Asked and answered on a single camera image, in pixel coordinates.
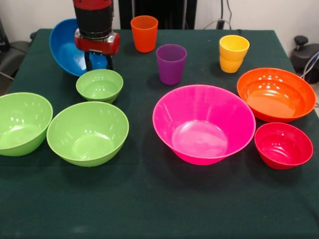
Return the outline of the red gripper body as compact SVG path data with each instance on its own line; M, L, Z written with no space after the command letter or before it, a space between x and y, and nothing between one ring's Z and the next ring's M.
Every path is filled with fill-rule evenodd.
M75 34L74 40L79 50L101 53L102 55L116 55L120 47L120 35L115 32L103 39L88 39L80 34Z

